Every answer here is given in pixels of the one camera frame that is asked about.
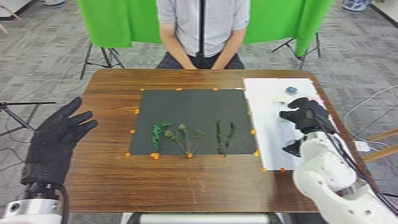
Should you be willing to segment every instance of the gray shirt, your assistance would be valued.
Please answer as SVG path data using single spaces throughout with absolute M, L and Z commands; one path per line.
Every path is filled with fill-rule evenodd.
M 223 49 L 232 30 L 248 24 L 250 0 L 205 0 L 203 57 Z M 157 0 L 157 19 L 175 24 L 175 36 L 189 56 L 198 51 L 198 0 Z

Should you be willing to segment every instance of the wooden table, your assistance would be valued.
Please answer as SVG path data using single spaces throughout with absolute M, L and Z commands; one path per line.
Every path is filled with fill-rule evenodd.
M 358 165 L 363 166 L 319 83 L 303 71 L 100 70 L 83 94 L 99 127 L 72 156 L 70 212 L 314 212 L 291 172 L 262 172 L 259 157 L 125 156 L 140 89 L 243 88 L 241 77 L 308 78 Z

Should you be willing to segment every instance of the black glove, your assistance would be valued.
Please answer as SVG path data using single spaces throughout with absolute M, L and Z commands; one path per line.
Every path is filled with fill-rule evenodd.
M 93 120 L 84 123 L 92 112 L 70 117 L 79 105 L 81 98 L 77 97 L 52 113 L 33 132 L 20 184 L 33 182 L 63 184 L 72 148 L 90 129 L 97 126 Z
M 324 130 L 330 134 L 335 133 L 331 122 L 328 120 L 328 112 L 314 100 L 307 98 L 296 99 L 289 105 L 294 111 L 280 111 L 278 116 L 294 123 L 294 128 L 303 134 Z

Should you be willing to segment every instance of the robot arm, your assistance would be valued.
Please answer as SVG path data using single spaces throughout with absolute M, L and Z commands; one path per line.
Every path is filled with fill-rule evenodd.
M 76 98 L 52 113 L 33 132 L 20 171 L 24 196 L 22 200 L 8 203 L 0 224 L 67 223 L 68 202 L 63 180 L 72 149 L 90 129 L 97 126 L 97 122 L 88 121 L 90 112 L 70 117 L 79 105 L 81 98 Z M 56 191 L 61 194 L 63 206 L 60 206 Z
M 378 200 L 367 183 L 356 178 L 324 135 L 323 132 L 308 133 L 299 146 L 305 162 L 292 171 L 296 188 L 312 199 L 330 224 L 398 223 L 394 213 Z
M 314 201 L 324 221 L 330 224 L 398 223 L 395 214 L 337 151 L 342 144 L 331 135 L 335 130 L 323 107 L 305 98 L 292 101 L 289 107 L 298 110 L 280 112 L 280 117 L 305 134 L 298 150 L 303 163 L 292 171 L 292 181 Z

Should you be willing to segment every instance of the green backdrop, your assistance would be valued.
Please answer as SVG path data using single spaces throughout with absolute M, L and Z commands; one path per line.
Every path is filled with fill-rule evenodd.
M 244 44 L 291 37 L 296 39 L 294 54 L 301 56 L 331 0 L 250 1 Z M 156 0 L 77 0 L 77 6 L 95 46 L 127 48 L 131 41 L 159 43 Z

